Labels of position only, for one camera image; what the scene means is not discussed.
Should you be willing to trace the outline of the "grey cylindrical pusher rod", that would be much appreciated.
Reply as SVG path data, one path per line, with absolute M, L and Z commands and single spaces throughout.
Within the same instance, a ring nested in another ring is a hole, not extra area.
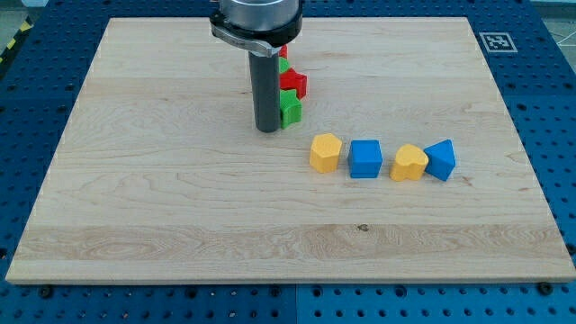
M 261 57 L 248 53 L 256 128 L 275 132 L 280 128 L 279 56 Z

